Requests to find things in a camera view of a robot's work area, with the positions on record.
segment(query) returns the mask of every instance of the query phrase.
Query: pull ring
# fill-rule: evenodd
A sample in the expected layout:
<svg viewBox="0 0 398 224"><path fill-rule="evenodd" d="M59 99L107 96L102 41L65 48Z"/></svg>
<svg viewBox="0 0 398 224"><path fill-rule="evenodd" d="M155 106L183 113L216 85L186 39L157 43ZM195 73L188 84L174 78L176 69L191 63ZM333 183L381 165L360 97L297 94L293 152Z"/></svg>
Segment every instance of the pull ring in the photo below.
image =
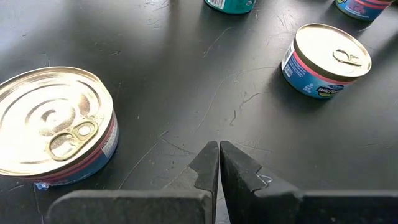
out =
<svg viewBox="0 0 398 224"><path fill-rule="evenodd" d="M83 121L80 124L72 127L71 129L67 129L65 131L57 133L46 145L45 151L55 161L66 161L75 156L88 143L88 141L90 141L95 136L97 132L98 125L95 121ZM52 152L51 144L57 138L63 135L71 135L79 143L79 145L75 149L65 153L62 156L56 156Z"/></svg>
<svg viewBox="0 0 398 224"><path fill-rule="evenodd" d="M333 52L333 57L341 63L346 63L348 65L354 66L362 66L361 59L359 59L359 57L349 54L345 50L335 50Z"/></svg>

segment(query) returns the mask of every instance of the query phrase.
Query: pet food can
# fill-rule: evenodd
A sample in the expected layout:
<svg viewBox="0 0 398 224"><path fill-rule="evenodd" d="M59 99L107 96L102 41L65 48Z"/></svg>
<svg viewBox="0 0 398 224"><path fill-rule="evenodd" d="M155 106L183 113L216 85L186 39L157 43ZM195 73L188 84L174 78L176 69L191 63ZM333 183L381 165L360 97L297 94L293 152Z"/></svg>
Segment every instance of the pet food can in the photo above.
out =
<svg viewBox="0 0 398 224"><path fill-rule="evenodd" d="M221 12L244 14L253 9L256 0L205 0L205 2Z"/></svg>
<svg viewBox="0 0 398 224"><path fill-rule="evenodd" d="M41 68L5 81L0 114L0 174L38 189L94 174L118 143L111 95L78 68Z"/></svg>
<svg viewBox="0 0 398 224"><path fill-rule="evenodd" d="M335 0L345 14L361 20L373 21L395 0Z"/></svg>
<svg viewBox="0 0 398 224"><path fill-rule="evenodd" d="M331 98L371 68L365 47L335 27L307 24L301 27L282 59L286 80L301 93Z"/></svg>

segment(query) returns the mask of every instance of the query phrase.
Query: tin can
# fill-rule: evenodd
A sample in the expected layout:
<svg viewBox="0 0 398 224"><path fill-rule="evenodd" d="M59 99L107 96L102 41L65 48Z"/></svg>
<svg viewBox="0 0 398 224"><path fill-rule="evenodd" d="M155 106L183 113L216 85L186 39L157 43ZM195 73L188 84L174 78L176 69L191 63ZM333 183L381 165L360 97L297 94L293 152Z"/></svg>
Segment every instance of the tin can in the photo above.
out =
<svg viewBox="0 0 398 224"><path fill-rule="evenodd" d="M205 0L207 5L228 14L244 14L251 11L256 0Z"/></svg>
<svg viewBox="0 0 398 224"><path fill-rule="evenodd" d="M0 114L0 174L31 180L38 189L89 177L118 143L111 95L78 68L41 68L5 81Z"/></svg>
<svg viewBox="0 0 398 224"><path fill-rule="evenodd" d="M343 13L365 21L373 21L395 0L335 0Z"/></svg>
<svg viewBox="0 0 398 224"><path fill-rule="evenodd" d="M282 59L286 80L301 93L331 98L368 73L371 58L354 37L335 27L307 24Z"/></svg>

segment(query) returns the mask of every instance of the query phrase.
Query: blue label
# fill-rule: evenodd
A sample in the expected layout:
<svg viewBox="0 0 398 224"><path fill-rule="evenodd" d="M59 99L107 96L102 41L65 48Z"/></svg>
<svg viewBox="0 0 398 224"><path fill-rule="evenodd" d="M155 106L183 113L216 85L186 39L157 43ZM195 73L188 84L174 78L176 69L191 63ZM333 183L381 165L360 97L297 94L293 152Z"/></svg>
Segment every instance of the blue label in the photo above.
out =
<svg viewBox="0 0 398 224"><path fill-rule="evenodd" d="M205 0L205 2L225 13L243 14L253 9L256 0Z"/></svg>
<svg viewBox="0 0 398 224"><path fill-rule="evenodd" d="M345 13L368 21L373 21L391 2L378 0L336 0L336 5Z"/></svg>
<svg viewBox="0 0 398 224"><path fill-rule="evenodd" d="M282 63L282 71L286 80L298 91L314 98L331 98L343 90L350 82L338 82L328 80L308 68L296 54L290 54L285 63Z"/></svg>

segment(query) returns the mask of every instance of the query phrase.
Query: silver lid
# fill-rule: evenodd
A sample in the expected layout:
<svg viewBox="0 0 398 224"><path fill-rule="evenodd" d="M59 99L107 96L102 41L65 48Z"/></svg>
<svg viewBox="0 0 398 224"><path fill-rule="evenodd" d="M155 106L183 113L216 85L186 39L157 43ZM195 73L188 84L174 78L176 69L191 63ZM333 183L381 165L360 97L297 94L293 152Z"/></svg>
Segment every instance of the silver lid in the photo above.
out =
<svg viewBox="0 0 398 224"><path fill-rule="evenodd" d="M84 155L113 113L98 77L70 67L23 73L0 85L0 174L30 176Z"/></svg>
<svg viewBox="0 0 398 224"><path fill-rule="evenodd" d="M307 24L296 34L300 51L315 65L342 77L360 77L371 69L368 51L354 37L335 27Z"/></svg>

